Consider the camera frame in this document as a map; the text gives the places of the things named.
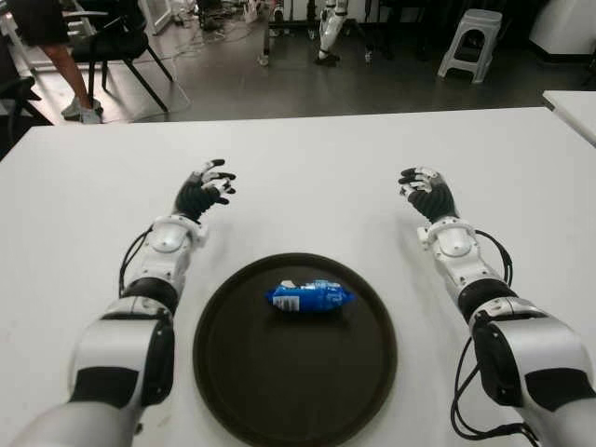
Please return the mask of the right robot hand black silver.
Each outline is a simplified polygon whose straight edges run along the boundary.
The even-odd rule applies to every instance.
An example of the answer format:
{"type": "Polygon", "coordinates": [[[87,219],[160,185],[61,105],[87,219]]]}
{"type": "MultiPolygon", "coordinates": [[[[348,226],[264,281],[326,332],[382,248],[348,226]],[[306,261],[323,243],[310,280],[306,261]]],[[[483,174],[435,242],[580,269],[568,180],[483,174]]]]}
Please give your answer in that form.
{"type": "Polygon", "coordinates": [[[403,170],[398,180],[400,194],[429,222],[459,218],[454,196],[440,173],[426,167],[403,170]]]}

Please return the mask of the left robot hand black silver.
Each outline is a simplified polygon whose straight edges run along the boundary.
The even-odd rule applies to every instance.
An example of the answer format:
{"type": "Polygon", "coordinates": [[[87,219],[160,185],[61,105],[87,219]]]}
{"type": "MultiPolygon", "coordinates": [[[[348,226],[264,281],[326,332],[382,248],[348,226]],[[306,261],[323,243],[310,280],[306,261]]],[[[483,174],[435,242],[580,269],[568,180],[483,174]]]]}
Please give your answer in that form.
{"type": "Polygon", "coordinates": [[[198,223],[213,205],[228,205],[228,197],[236,192],[232,182],[237,176],[219,171],[224,164],[223,159],[212,159],[202,168],[194,170],[175,198],[173,213],[198,223]]]}

